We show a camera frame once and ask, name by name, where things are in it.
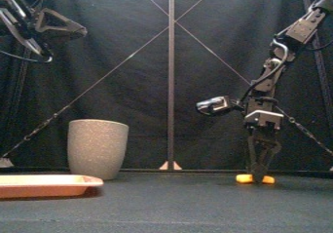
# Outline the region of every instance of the cable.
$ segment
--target cable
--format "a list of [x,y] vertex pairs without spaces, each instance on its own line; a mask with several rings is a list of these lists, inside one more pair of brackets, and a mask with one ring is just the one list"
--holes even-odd
[[49,63],[52,61],[52,57],[48,57],[48,60],[45,60],[45,61],[40,61],[37,59],[18,57],[18,56],[12,55],[8,52],[4,52],[1,50],[0,50],[0,54],[5,55],[9,58],[20,59],[22,61],[32,62],[32,63],[38,63],[38,64]]
[[249,95],[250,91],[253,90],[253,88],[254,88],[259,83],[262,83],[270,76],[273,76],[273,75],[275,74],[275,72],[285,66],[283,63],[285,63],[285,61],[286,61],[287,53],[289,53],[287,47],[286,47],[283,44],[278,43],[274,39],[273,39],[273,44],[277,45],[277,46],[279,46],[279,47],[283,49],[285,55],[283,55],[283,57],[282,57],[282,60],[279,61],[278,65],[275,66],[275,68],[273,69],[273,71],[271,71],[269,74],[266,74],[265,76],[261,76],[261,78],[257,79],[257,81],[254,82],[254,84],[251,84],[251,85],[249,86],[249,89],[246,90],[246,92],[245,92],[245,94],[243,94],[243,96],[242,96],[242,98],[241,98],[241,102],[242,102],[242,101],[245,100],[245,98],[247,97],[247,95]]
[[327,48],[330,45],[333,44],[333,40],[327,43],[327,44],[325,44],[323,46],[321,46],[321,47],[318,47],[318,48],[305,48],[305,50],[306,51],[321,51],[321,50],[323,50],[325,48]]

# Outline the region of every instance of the wooden tray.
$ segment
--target wooden tray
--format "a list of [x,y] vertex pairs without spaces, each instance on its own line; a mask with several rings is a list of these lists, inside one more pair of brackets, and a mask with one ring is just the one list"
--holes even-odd
[[78,196],[102,180],[86,175],[0,175],[0,199]]

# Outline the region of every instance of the table surface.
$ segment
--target table surface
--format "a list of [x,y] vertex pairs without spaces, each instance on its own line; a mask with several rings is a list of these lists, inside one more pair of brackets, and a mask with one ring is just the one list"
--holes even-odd
[[1,232],[333,232],[333,180],[118,173],[78,197],[0,201]]

